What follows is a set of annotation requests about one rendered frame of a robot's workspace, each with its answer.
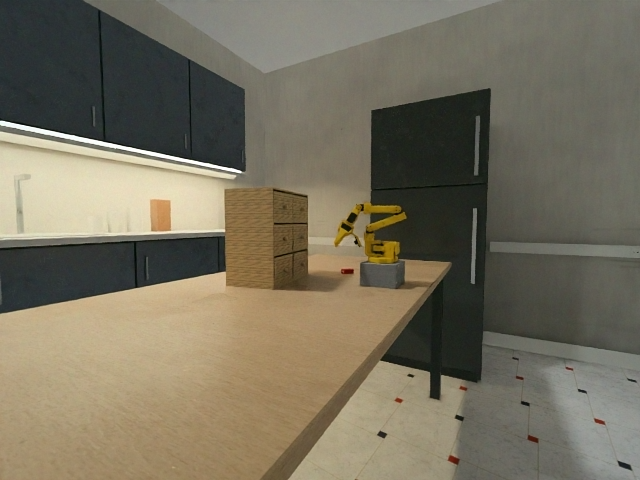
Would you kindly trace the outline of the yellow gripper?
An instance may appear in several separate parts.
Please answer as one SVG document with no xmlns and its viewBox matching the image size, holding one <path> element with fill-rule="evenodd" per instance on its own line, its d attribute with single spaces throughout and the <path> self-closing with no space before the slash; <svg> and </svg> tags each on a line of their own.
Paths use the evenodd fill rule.
<svg viewBox="0 0 640 480">
<path fill-rule="evenodd" d="M 340 223 L 340 225 L 338 227 L 338 230 L 337 230 L 337 231 L 339 231 L 339 234 L 337 235 L 337 237 L 336 237 L 336 239 L 334 241 L 335 247 L 337 247 L 340 244 L 340 242 L 343 240 L 343 238 L 345 236 L 348 236 L 350 234 L 355 236 L 356 241 L 354 241 L 354 243 L 358 244 L 358 246 L 361 247 L 362 245 L 360 243 L 360 240 L 359 240 L 357 235 L 353 234 L 353 230 L 354 230 L 354 226 L 352 226 L 352 224 L 350 224 L 348 222 Z"/>
</svg>

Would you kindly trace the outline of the wooden drawer front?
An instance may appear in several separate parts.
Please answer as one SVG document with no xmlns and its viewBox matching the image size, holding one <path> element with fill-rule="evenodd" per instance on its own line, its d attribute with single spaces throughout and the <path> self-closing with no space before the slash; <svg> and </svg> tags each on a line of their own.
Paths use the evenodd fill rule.
<svg viewBox="0 0 640 480">
<path fill-rule="evenodd" d="M 307 250 L 293 252 L 293 279 L 307 274 Z"/>
<path fill-rule="evenodd" d="M 307 248 L 307 224 L 293 224 L 293 250 Z"/>
<path fill-rule="evenodd" d="M 292 195 L 273 191 L 274 221 L 292 221 Z"/>
<path fill-rule="evenodd" d="M 293 221 L 307 221 L 307 198 L 293 195 Z"/>
<path fill-rule="evenodd" d="M 292 255 L 282 254 L 274 256 L 274 287 L 282 285 L 292 279 Z"/>
<path fill-rule="evenodd" d="M 274 254 L 292 251 L 292 225 L 274 224 Z"/>
</svg>

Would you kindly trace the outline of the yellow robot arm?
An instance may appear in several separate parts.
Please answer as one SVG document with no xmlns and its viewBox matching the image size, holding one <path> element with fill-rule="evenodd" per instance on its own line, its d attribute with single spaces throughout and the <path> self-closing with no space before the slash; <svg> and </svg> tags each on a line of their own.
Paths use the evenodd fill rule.
<svg viewBox="0 0 640 480">
<path fill-rule="evenodd" d="M 395 255 L 395 242 L 393 241 L 381 241 L 374 240 L 374 230 L 396 223 L 398 221 L 406 219 L 405 212 L 402 212 L 401 206 L 371 206 L 371 203 L 356 204 L 353 211 L 347 215 L 345 222 L 354 224 L 358 218 L 357 211 L 363 212 L 363 214 L 371 213 L 394 213 L 394 216 L 383 219 L 382 222 L 378 221 L 366 226 L 366 232 L 364 232 L 365 241 L 365 254 L 368 256 L 368 262 L 377 264 L 392 264 L 398 261 L 398 256 Z M 382 243 L 382 244 L 381 244 Z M 372 244 L 373 251 L 372 253 Z M 381 255 L 383 254 L 383 255 Z M 394 255 L 394 259 L 393 259 Z M 373 256 L 373 257 L 371 257 Z M 377 258 L 374 258 L 377 257 Z"/>
</svg>

